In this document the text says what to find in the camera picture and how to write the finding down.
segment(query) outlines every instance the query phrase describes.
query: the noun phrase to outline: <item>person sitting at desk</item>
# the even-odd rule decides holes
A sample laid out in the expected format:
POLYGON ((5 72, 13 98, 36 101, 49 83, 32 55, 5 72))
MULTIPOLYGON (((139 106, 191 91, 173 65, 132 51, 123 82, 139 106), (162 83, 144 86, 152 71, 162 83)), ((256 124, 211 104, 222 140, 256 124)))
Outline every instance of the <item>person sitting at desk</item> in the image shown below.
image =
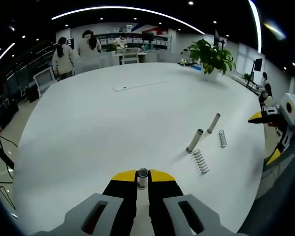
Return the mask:
POLYGON ((120 34, 118 38, 115 38, 113 44, 117 47, 117 50, 127 48, 128 43, 127 39, 124 37, 124 34, 120 34))
POLYGON ((101 44, 95 37, 94 32, 86 30, 82 37, 83 39, 77 48, 80 57, 91 57, 97 53, 101 53, 101 44))
POLYGON ((267 80, 267 73, 264 72, 262 76, 263 76, 263 81, 259 87, 259 91, 260 91, 259 102, 261 107, 264 105, 266 106, 269 105, 268 104, 269 102, 266 102, 266 101, 272 101, 272 88, 269 81, 267 80))
POLYGON ((52 58, 52 69, 55 76, 60 80, 71 77, 74 69, 73 61, 73 50, 66 45, 66 38, 61 37, 52 58))

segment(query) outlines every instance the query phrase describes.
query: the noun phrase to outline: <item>woman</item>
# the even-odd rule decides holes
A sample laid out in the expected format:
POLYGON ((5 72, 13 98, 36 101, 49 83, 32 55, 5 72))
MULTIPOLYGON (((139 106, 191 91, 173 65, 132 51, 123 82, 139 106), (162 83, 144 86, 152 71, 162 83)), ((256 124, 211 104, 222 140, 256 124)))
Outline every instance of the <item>woman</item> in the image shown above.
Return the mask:
POLYGON ((259 102, 261 107, 264 105, 268 105, 265 103, 265 101, 272 100, 272 88, 269 81, 267 80, 267 73, 264 72, 262 76, 263 76, 263 80, 259 87, 259 91, 260 91, 259 102))
POLYGON ((96 53, 101 53, 100 41, 94 36, 94 32, 86 30, 83 39, 78 45, 77 52, 81 57, 91 57, 96 53))
POLYGON ((73 50, 66 45, 66 38, 62 37, 58 41, 58 46, 52 58, 53 71, 60 80, 73 75, 73 50))

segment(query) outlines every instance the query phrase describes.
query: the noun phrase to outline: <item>metal spring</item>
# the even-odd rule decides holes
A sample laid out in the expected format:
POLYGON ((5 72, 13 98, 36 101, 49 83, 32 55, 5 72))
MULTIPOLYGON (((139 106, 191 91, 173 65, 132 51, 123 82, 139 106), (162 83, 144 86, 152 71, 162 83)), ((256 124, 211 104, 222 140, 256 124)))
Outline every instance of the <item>metal spring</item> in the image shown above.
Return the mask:
POLYGON ((221 141, 221 147, 224 148, 227 146, 227 142, 226 142, 226 137, 225 137, 225 133, 224 130, 220 130, 218 132, 218 135, 220 136, 220 141, 221 141))
POLYGON ((204 160, 204 157, 203 157, 200 149, 195 150, 193 155, 195 156, 195 159, 196 159, 197 165, 200 169, 201 175, 204 175, 207 172, 209 172, 208 166, 206 164, 206 161, 204 160))

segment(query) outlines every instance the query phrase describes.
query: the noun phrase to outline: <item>round white table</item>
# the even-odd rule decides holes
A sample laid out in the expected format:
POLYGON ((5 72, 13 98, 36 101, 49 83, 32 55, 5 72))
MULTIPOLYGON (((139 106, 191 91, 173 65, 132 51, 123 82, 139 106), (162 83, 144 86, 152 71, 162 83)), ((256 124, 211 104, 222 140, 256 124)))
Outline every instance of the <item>round white table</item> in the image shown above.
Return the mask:
MULTIPOLYGON (((21 230, 52 230, 70 209, 102 193, 115 174, 144 167, 174 176, 184 194, 237 232, 262 175, 263 125, 247 122, 259 110, 258 98, 227 76, 202 81, 199 71, 174 63, 108 67, 52 85, 19 143, 14 196, 21 230), (221 118, 213 133, 195 148, 210 170, 200 176, 185 149, 216 113, 221 118)), ((138 207, 137 216, 142 209, 147 205, 138 207)), ((152 227, 133 226, 131 235, 153 235, 152 227)))

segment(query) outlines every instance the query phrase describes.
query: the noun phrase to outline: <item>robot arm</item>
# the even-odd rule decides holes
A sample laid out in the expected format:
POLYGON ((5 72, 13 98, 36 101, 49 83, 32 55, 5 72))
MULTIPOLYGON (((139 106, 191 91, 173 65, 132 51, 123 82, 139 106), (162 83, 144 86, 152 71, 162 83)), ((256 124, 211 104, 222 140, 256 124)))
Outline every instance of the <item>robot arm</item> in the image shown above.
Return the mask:
MULTIPOLYGON (((64 223, 34 236, 129 236, 136 215, 137 171, 115 175, 103 194, 93 194, 68 211, 64 223)), ((183 195, 175 179, 161 171, 148 173, 149 215, 155 236, 234 236, 216 212, 193 195, 183 195)))
POLYGON ((279 157, 289 147, 295 132, 295 95, 286 93, 278 105, 255 113, 248 122, 254 124, 274 123, 282 131, 275 150, 271 156, 264 160, 263 170, 271 169, 282 161, 279 157))

